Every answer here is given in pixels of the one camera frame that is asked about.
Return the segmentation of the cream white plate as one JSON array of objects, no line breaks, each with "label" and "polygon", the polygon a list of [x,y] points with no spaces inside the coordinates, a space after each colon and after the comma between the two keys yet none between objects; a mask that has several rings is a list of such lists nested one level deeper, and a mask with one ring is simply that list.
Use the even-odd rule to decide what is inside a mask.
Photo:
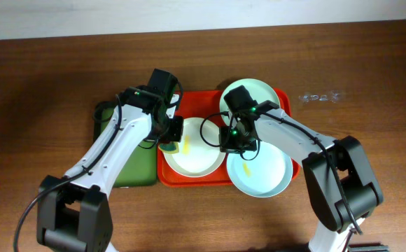
[{"label": "cream white plate", "polygon": [[206,144],[200,136],[203,118],[186,118],[178,152],[163,153],[167,164],[178,174],[190,178],[207,176],[220,167],[225,154],[219,147]]}]

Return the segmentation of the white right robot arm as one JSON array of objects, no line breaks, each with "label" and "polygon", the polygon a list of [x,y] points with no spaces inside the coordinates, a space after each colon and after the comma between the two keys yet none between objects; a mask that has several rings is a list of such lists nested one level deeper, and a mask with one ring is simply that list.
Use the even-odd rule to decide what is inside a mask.
[{"label": "white right robot arm", "polygon": [[277,147],[304,170],[315,235],[301,251],[384,251],[383,245],[353,246],[361,223],[383,201],[368,157],[352,136],[335,139],[289,117],[272,101],[229,101],[230,122],[221,132],[224,150],[243,153],[260,142]]}]

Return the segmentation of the light blue plate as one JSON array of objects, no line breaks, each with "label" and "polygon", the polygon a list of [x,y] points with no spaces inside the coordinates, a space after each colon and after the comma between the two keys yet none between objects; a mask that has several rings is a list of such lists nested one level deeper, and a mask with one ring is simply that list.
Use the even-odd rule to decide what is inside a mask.
[{"label": "light blue plate", "polygon": [[266,198],[282,193],[293,177],[291,158],[270,143],[260,142],[257,151],[228,154],[227,173],[234,186],[252,197]]}]

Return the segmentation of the yellow green sponge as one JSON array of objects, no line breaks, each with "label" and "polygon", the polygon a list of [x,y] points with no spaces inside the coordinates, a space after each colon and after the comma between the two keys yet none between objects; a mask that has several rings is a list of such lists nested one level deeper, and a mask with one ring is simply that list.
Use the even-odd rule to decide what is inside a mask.
[{"label": "yellow green sponge", "polygon": [[163,152],[167,154],[175,154],[179,152],[179,143],[176,141],[171,141],[168,143],[160,143],[158,145],[158,148]]}]

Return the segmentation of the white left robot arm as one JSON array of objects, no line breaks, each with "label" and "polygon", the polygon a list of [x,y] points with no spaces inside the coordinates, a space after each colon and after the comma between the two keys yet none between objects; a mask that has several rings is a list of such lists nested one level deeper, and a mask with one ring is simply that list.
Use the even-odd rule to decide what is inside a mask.
[{"label": "white left robot arm", "polygon": [[114,251],[109,196],[142,141],[178,141],[175,115],[182,94],[160,87],[130,87],[87,153],[61,178],[46,176],[38,189],[37,242],[53,251]]}]

